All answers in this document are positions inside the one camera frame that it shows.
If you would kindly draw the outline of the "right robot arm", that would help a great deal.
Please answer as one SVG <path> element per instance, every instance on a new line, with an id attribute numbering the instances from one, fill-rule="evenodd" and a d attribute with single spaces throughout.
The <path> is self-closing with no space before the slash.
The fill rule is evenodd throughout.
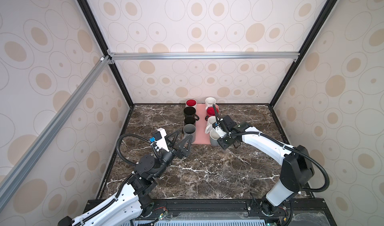
<path id="1" fill-rule="evenodd" d="M 308 151 L 303 146 L 284 144 L 246 122 L 236 124 L 229 116 L 216 120 L 212 126 L 219 134 L 218 143 L 224 150 L 235 143 L 244 142 L 264 152 L 281 165 L 279 181 L 263 196 L 260 203 L 266 215 L 273 215 L 283 201 L 291 199 L 303 190 L 314 175 Z"/>

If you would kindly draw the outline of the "grey mug row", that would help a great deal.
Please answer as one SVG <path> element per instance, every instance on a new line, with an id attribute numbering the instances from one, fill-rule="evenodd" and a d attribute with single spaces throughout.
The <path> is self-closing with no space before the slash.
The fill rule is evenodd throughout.
<path id="1" fill-rule="evenodd" d="M 186 124 L 183 128 L 183 138 L 192 136 L 192 144 L 196 140 L 196 126 L 193 124 Z"/>
<path id="2" fill-rule="evenodd" d="M 220 138 L 220 135 L 216 132 L 216 130 L 212 129 L 210 131 L 210 144 L 212 146 L 219 146 L 218 139 Z"/>

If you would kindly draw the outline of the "black mug white rim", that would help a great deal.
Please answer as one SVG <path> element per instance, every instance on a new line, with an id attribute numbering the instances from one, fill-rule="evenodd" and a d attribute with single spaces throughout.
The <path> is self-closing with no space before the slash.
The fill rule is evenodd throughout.
<path id="1" fill-rule="evenodd" d="M 193 116 L 185 117 L 184 119 L 184 125 L 196 125 L 196 119 Z"/>

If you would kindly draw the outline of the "white mug red inside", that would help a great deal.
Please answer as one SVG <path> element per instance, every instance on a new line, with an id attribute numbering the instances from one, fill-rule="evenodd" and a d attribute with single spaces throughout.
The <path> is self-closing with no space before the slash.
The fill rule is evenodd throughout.
<path id="1" fill-rule="evenodd" d="M 188 99 L 186 100 L 186 106 L 187 107 L 193 107 L 193 108 L 196 108 L 197 107 L 197 101 L 195 99 Z"/>

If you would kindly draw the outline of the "pink mug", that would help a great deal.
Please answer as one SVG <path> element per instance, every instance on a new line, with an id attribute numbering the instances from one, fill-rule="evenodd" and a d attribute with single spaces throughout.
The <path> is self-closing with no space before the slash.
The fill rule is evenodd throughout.
<path id="1" fill-rule="evenodd" d="M 207 97 L 206 99 L 205 99 L 205 106 L 206 106 L 206 108 L 209 108 L 209 107 L 212 107 L 213 106 L 213 104 L 216 104 L 216 99 L 215 98 L 213 98 L 213 97 Z"/>

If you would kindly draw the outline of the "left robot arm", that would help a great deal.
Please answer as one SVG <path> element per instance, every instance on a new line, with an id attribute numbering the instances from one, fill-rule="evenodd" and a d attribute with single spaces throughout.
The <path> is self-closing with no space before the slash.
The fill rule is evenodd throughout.
<path id="1" fill-rule="evenodd" d="M 119 186 L 118 191 L 88 212 L 75 217 L 64 217 L 59 221 L 60 226 L 119 226 L 142 216 L 152 213 L 154 201 L 149 193 L 157 186 L 159 178 L 172 164 L 174 158 L 182 159 L 191 153 L 193 136 L 183 136 L 180 131 L 167 134 L 163 128 L 153 132 L 149 139 L 138 135 L 134 138 L 149 143 L 152 154 L 143 156 L 137 163 L 131 162 L 122 155 L 120 150 L 124 138 L 130 134 L 121 135 L 116 143 L 116 152 L 126 163 L 134 166 L 134 170 Z"/>

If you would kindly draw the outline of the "grey mug front row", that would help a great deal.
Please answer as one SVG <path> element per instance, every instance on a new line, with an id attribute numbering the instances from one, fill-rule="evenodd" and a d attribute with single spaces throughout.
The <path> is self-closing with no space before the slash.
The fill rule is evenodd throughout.
<path id="1" fill-rule="evenodd" d="M 212 146 L 219 146 L 218 139 L 220 138 L 220 135 L 216 132 L 216 130 L 212 129 L 210 131 L 210 144 Z"/>

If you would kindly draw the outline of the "large white ribbed mug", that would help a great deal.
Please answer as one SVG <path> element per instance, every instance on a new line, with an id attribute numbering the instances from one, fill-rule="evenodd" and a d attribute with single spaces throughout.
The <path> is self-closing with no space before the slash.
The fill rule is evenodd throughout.
<path id="1" fill-rule="evenodd" d="M 208 119 L 207 119 L 207 125 L 206 125 L 206 128 L 205 128 L 205 133 L 206 134 L 209 134 L 210 131 L 214 128 L 213 124 L 216 123 L 216 117 L 215 116 L 210 116 Z"/>

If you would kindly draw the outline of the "black and white mug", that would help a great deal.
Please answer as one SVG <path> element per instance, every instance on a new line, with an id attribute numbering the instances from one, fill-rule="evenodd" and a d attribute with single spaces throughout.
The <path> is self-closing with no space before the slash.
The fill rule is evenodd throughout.
<path id="1" fill-rule="evenodd" d="M 193 117 L 196 121 L 200 119 L 200 117 L 197 115 L 197 110 L 194 107 L 185 107 L 183 113 L 185 118 Z"/>

